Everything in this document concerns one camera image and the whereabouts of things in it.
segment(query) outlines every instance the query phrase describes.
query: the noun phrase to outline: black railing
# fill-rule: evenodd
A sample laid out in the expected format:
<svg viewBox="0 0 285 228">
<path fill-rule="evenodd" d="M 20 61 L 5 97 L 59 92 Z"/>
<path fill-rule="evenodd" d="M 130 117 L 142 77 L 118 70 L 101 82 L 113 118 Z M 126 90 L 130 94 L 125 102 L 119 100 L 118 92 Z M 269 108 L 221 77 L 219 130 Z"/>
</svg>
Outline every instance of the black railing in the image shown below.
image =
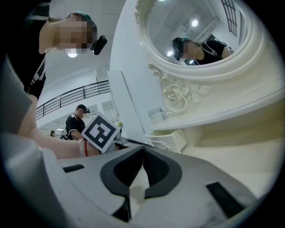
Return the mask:
<svg viewBox="0 0 285 228">
<path fill-rule="evenodd" d="M 36 120 L 66 105 L 108 92 L 110 92 L 108 80 L 73 89 L 37 107 Z"/>
<path fill-rule="evenodd" d="M 236 9 L 235 5 L 233 4 L 232 0 L 221 0 L 227 20 L 228 20 L 228 30 L 236 36 Z"/>
</svg>

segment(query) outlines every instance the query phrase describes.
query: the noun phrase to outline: man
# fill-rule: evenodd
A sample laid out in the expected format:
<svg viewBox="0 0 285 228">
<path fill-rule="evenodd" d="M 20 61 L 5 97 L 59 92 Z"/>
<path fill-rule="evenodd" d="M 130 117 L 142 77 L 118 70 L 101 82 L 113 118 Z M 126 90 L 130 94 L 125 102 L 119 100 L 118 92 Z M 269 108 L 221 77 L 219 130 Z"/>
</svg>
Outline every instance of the man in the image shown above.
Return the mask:
<svg viewBox="0 0 285 228">
<path fill-rule="evenodd" d="M 87 116 L 90 110 L 84 105 L 78 105 L 75 113 L 70 115 L 66 120 L 66 133 L 70 140 L 80 140 L 84 139 L 81 132 L 85 128 L 85 123 L 82 118 Z"/>
</svg>

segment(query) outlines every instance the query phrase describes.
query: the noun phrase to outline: white ceiling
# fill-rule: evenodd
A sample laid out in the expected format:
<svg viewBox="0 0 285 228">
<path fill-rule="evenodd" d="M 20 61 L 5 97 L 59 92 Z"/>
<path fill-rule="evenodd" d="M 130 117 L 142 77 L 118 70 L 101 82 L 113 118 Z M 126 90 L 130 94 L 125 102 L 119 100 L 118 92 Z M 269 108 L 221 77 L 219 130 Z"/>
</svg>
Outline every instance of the white ceiling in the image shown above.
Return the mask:
<svg viewBox="0 0 285 228">
<path fill-rule="evenodd" d="M 52 49 L 46 58 L 46 82 L 48 85 L 58 78 L 77 71 L 100 69 L 110 64 L 110 54 L 115 30 L 126 0 L 52 0 L 50 16 L 65 18 L 73 11 L 83 11 L 90 15 L 98 27 L 98 37 L 105 35 L 108 43 L 95 56 L 91 51 L 70 58 L 63 51 Z"/>
</svg>

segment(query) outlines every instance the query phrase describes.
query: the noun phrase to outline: black shirt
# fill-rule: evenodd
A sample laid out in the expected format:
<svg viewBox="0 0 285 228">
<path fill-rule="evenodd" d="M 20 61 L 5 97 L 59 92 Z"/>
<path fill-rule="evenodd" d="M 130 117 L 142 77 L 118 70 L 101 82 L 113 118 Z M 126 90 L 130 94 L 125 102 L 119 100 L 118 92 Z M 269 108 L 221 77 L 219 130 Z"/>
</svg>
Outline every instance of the black shirt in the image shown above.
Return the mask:
<svg viewBox="0 0 285 228">
<path fill-rule="evenodd" d="M 66 120 L 66 131 L 69 139 L 73 139 L 71 135 L 71 131 L 78 131 L 81 133 L 85 128 L 85 123 L 82 119 L 78 118 L 75 114 L 69 116 Z"/>
<path fill-rule="evenodd" d="M 49 18 L 49 2 L 42 0 L 11 36 L 14 45 L 7 54 L 26 93 L 39 99 L 45 83 L 45 54 L 39 53 L 39 36 Z"/>
<path fill-rule="evenodd" d="M 213 62 L 217 62 L 217 61 L 220 61 L 222 60 L 222 53 L 223 53 L 223 50 L 224 50 L 224 47 L 225 45 L 218 42 L 218 41 L 206 41 L 206 44 L 211 48 L 213 49 L 214 51 L 217 52 L 217 56 L 214 56 L 208 52 L 206 52 L 205 50 L 203 50 L 204 52 L 204 59 L 202 60 L 199 60 L 199 59 L 196 59 L 196 61 L 199 63 L 199 65 L 204 65 L 204 64 L 209 64 L 209 63 L 213 63 Z M 212 52 L 212 50 L 210 50 L 207 45 L 205 43 L 203 43 L 201 46 L 206 49 L 207 51 L 209 52 Z"/>
</svg>

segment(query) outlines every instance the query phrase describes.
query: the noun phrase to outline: white wall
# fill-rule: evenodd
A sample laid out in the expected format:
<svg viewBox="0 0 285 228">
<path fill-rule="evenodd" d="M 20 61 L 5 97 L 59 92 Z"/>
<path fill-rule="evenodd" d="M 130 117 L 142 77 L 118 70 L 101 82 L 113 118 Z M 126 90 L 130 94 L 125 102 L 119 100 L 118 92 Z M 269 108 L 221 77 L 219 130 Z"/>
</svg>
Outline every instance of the white wall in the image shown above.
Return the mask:
<svg viewBox="0 0 285 228">
<path fill-rule="evenodd" d="M 145 142 L 146 137 L 130 98 L 122 72 L 120 70 L 109 71 L 108 76 L 113 100 L 123 123 L 126 136 L 139 142 Z"/>
<path fill-rule="evenodd" d="M 57 109 L 57 110 L 47 114 L 46 116 L 38 119 L 37 120 L 37 128 L 40 128 L 41 126 L 43 126 L 49 122 L 52 122 L 56 119 L 59 119 L 60 117 L 63 117 L 65 115 L 68 115 L 68 114 L 74 112 L 76 107 L 80 104 L 84 104 L 87 107 L 97 104 L 98 111 L 104 113 L 101 103 L 109 101 L 109 100 L 111 100 L 111 93 L 100 94 L 100 95 L 97 95 L 94 97 L 90 97 L 90 98 L 86 98 L 84 100 L 74 102 L 70 105 L 67 105 L 67 106 L 64 106 L 60 109 Z"/>
<path fill-rule="evenodd" d="M 151 120 L 147 112 L 155 107 L 165 110 L 165 105 L 162 91 L 158 90 L 160 81 L 148 69 L 150 62 L 139 44 L 134 17 L 136 2 L 127 0 L 122 10 L 113 41 L 110 70 L 122 71 L 143 130 L 150 133 Z"/>
<path fill-rule="evenodd" d="M 94 70 L 66 75 L 44 86 L 37 107 L 65 92 L 96 82 Z"/>
</svg>

